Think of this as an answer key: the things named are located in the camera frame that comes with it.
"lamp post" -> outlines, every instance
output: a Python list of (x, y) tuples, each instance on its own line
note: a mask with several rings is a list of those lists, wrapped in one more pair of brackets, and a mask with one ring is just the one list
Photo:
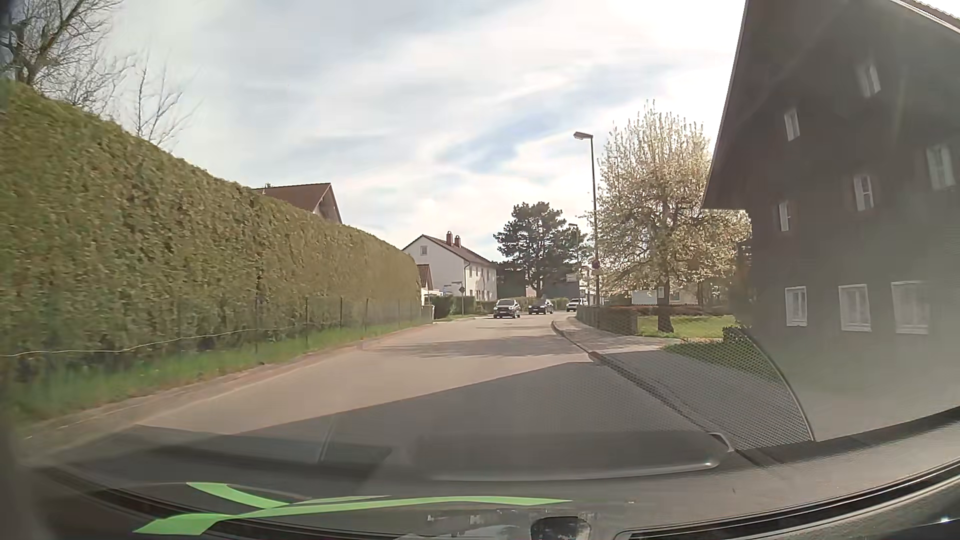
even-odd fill
[(467, 314), (467, 269), (470, 268), (470, 263), (464, 265), (464, 292), (460, 293), (460, 314)]
[(596, 298), (594, 302), (600, 306), (600, 247), (597, 244), (597, 170), (596, 170), (596, 160), (593, 158), (593, 135), (585, 134), (583, 132), (576, 132), (573, 134), (573, 138), (578, 140), (584, 140), (585, 138), (590, 139), (590, 174), (593, 177), (593, 262), (590, 264), (590, 268), (593, 269), (593, 277), (596, 279), (596, 291), (594, 295)]

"lawn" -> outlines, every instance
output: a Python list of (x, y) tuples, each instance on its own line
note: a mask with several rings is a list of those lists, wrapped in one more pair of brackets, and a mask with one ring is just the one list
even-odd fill
[(732, 326), (736, 321), (732, 315), (709, 316), (673, 316), (673, 332), (657, 330), (657, 315), (637, 317), (637, 335), (647, 337), (704, 338), (723, 337), (724, 327)]
[(763, 352), (747, 340), (678, 343), (663, 349), (677, 355), (752, 373), (772, 382), (780, 382), (780, 376)]
[(382, 325), (333, 328), (308, 336), (244, 345), (236, 349), (180, 353), (136, 362), (129, 369), (61, 369), (30, 383), (11, 383), (10, 411), (19, 426), (56, 418), (71, 412), (146, 396), (160, 390), (210, 380), (261, 364), (280, 363), (305, 353), (322, 351), (362, 338), (376, 337), (415, 326)]

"pole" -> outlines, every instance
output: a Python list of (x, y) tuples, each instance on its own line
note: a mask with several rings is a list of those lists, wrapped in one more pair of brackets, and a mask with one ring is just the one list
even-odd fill
[[(593, 175), (593, 260), (600, 261), (600, 246), (597, 242), (597, 165), (593, 158), (593, 137), (590, 138), (590, 174)], [(593, 268), (593, 277), (596, 278), (596, 304), (600, 303), (600, 274), (599, 268)]]

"tall green hedge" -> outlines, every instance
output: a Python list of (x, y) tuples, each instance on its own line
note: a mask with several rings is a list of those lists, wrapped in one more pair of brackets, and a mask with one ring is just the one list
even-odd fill
[(25, 86), (9, 105), (0, 354), (279, 328), (302, 318), (307, 296), (418, 302), (413, 260), (368, 233), (214, 178)]

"window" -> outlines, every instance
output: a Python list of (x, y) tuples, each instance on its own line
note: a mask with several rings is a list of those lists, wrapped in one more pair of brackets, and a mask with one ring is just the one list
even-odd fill
[(870, 331), (870, 299), (867, 285), (840, 285), (840, 329)]
[(780, 231), (786, 233), (790, 230), (790, 203), (781, 202), (777, 205), (777, 211), (780, 215)]
[(806, 326), (806, 287), (787, 287), (783, 289), (786, 302), (786, 326)]
[(934, 189), (943, 189), (955, 185), (953, 179), (953, 161), (950, 148), (946, 144), (936, 144), (926, 149), (926, 165), (930, 169), (930, 183)]
[(873, 97), (880, 91), (880, 78), (876, 74), (874, 61), (865, 61), (856, 67), (856, 80), (860, 83), (863, 97)]
[(783, 114), (783, 123), (786, 124), (786, 139), (793, 140), (800, 136), (800, 119), (797, 110), (791, 109)]
[(856, 198), (856, 211), (862, 212), (874, 207), (874, 190), (869, 175), (858, 174), (853, 177), (853, 194)]
[(892, 282), (897, 333), (928, 333), (930, 304), (924, 282)]

